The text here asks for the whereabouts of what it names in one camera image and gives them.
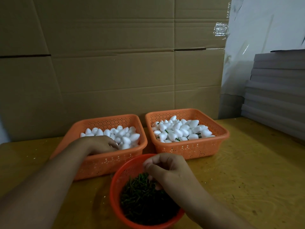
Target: white wall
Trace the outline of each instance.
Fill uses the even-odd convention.
[[[231,97],[220,100],[226,114],[230,108],[221,105],[241,106],[255,54],[305,48],[305,0],[232,0],[228,32],[221,94]]]
[[[2,125],[1,119],[0,119],[0,144],[5,143],[5,142],[9,142],[9,136],[6,133],[5,128]]]

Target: person's left hand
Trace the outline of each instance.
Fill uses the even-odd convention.
[[[69,146],[82,147],[90,155],[114,152],[119,149],[114,140],[108,136],[85,136],[81,137]]]

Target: round red basket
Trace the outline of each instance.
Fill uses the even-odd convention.
[[[117,170],[115,175],[112,178],[111,185],[110,185],[110,204],[117,215],[117,217],[123,221],[127,226],[134,228],[134,229],[163,229],[168,228],[171,225],[177,223],[181,217],[184,215],[183,209],[180,209],[178,214],[167,221],[166,223],[154,225],[154,226],[145,226],[136,224],[129,219],[127,219],[123,211],[120,207],[120,193],[122,191],[123,186],[127,183],[129,180],[129,177],[132,178],[137,177],[140,173],[144,172],[143,169],[143,162],[147,160],[148,158],[154,156],[155,154],[144,154],[139,155],[128,162],[126,162],[124,165],[120,167],[120,169]]]

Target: red plastic basket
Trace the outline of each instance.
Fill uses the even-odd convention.
[[[146,161],[148,158],[154,156],[155,154],[143,154],[137,156],[130,161],[126,162],[120,169],[117,170],[115,175],[112,178],[111,185],[110,185],[110,204],[117,215],[117,217],[123,221],[127,226],[134,228],[134,229],[163,229],[168,228],[171,225],[177,223],[181,217],[184,215],[184,210],[180,209],[178,214],[167,221],[166,223],[154,225],[154,226],[145,226],[136,224],[124,216],[123,211],[120,207],[120,193],[122,188],[129,180],[129,177],[132,178],[137,177],[140,173],[144,172],[143,169],[143,162]]]
[[[126,161],[131,158],[141,155],[143,149],[147,146],[147,138],[137,115],[127,114],[119,116],[101,117],[94,119],[87,119],[76,122],[64,136],[63,140],[59,143],[50,159],[59,154],[64,148],[72,141],[80,137],[81,132],[85,132],[87,128],[100,128],[101,130],[116,128],[118,125],[123,127],[134,126],[137,133],[140,134],[139,146],[131,149],[118,150],[116,152],[97,154],[86,157],[84,162],[76,174],[74,180],[80,180],[90,177],[101,176],[115,172]]]
[[[173,143],[162,143],[158,141],[153,133],[151,125],[156,121],[169,120],[174,115],[177,116],[177,119],[199,120],[199,124],[208,126],[215,137]],[[192,108],[150,112],[146,114],[145,120],[156,152],[174,153],[183,156],[184,159],[213,155],[217,153],[221,142],[230,136],[229,131],[212,118],[208,117],[203,112]]]

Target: yellow tabletop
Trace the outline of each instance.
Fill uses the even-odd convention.
[[[188,161],[202,186],[259,229],[305,228],[305,147],[246,118],[218,123],[231,134],[219,152]],[[61,139],[0,145],[0,196],[41,167]],[[110,206],[110,182],[110,175],[74,182],[53,228],[127,228]],[[173,228],[200,227],[185,215]]]

